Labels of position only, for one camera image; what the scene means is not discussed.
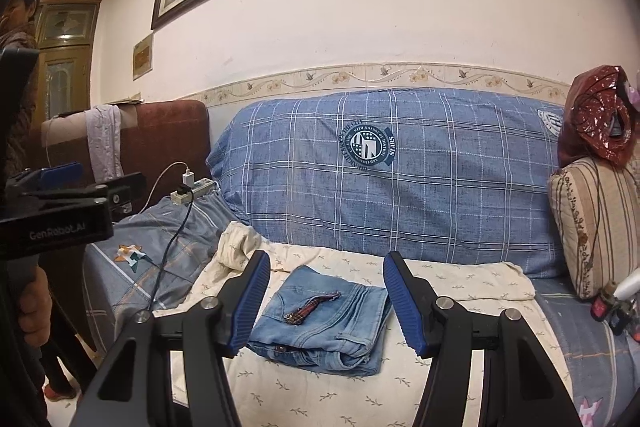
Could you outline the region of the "person's left hand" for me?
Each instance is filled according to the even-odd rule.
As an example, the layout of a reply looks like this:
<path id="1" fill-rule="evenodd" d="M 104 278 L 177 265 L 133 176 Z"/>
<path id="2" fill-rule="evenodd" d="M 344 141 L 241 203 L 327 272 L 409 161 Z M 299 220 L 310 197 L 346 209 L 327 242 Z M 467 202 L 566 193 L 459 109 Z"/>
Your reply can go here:
<path id="1" fill-rule="evenodd" d="M 20 298 L 21 315 L 18 319 L 29 346 L 39 348 L 49 339 L 52 299 L 47 275 L 40 268 L 32 283 L 25 286 Z"/>

